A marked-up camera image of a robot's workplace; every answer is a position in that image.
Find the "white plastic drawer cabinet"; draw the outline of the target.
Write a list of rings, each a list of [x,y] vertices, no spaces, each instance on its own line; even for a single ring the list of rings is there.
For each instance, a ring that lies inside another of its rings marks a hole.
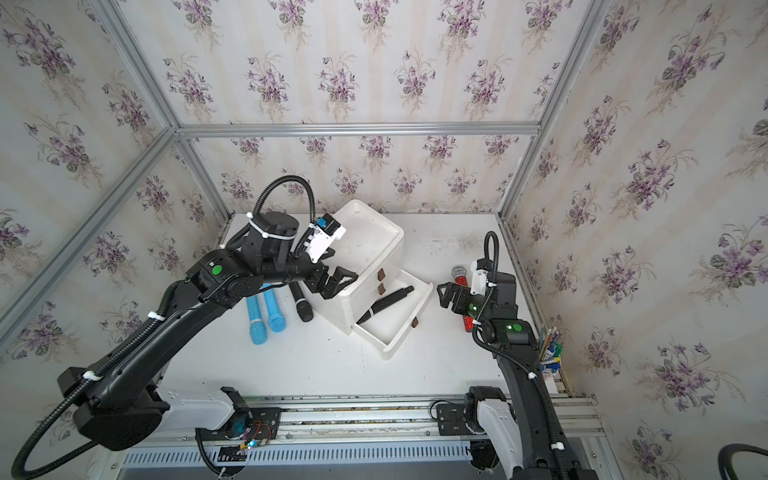
[[[357,199],[346,203],[333,217],[346,232],[331,244],[335,255],[325,264],[330,271],[338,266],[353,271],[358,279],[330,300],[311,292],[307,298],[316,314],[349,336],[364,312],[394,290],[402,266],[405,232]]]

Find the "blue plastic tool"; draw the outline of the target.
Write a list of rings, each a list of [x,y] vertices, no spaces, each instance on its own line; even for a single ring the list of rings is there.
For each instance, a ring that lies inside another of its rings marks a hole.
[[[286,329],[286,319],[282,313],[275,290],[267,290],[263,293],[268,311],[268,324],[274,333],[283,332]]]

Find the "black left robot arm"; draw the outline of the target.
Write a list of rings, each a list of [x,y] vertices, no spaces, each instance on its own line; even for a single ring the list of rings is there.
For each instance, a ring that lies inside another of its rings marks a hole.
[[[346,230],[330,214],[317,216],[309,182],[284,175],[270,184],[247,214],[247,224],[223,245],[168,286],[156,310],[140,328],[99,362],[70,367],[58,378],[62,402],[35,428],[11,467],[15,479],[48,474],[101,446],[127,450],[160,430],[222,431],[240,438],[252,422],[239,392],[222,387],[188,397],[166,396],[157,385],[160,371],[199,332],[241,300],[302,282],[329,300],[354,283],[357,273],[331,271],[324,261]],[[67,411],[87,443],[32,470],[34,448]]]

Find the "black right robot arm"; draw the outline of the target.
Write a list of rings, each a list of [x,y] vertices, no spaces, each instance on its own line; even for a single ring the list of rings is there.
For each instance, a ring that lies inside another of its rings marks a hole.
[[[474,344],[496,360],[508,394],[476,386],[466,394],[464,418],[490,440],[508,479],[596,479],[582,465],[565,434],[540,367],[533,327],[518,316],[517,279],[499,271],[500,240],[485,234],[482,287],[447,282],[437,286],[439,304],[473,320]]]

